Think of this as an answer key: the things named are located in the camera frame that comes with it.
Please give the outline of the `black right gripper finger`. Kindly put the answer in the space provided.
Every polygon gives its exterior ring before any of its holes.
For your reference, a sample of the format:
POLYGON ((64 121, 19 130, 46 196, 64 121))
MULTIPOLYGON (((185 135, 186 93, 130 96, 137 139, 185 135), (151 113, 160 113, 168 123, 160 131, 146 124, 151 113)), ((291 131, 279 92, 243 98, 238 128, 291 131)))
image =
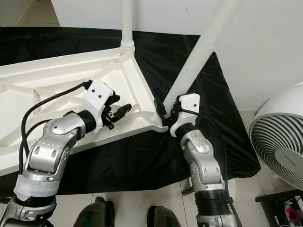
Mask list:
POLYGON ((154 98, 154 108, 156 109, 154 121, 158 121, 161 125, 166 125, 166 120, 169 118, 169 115, 165 111, 165 106, 162 100, 154 98))

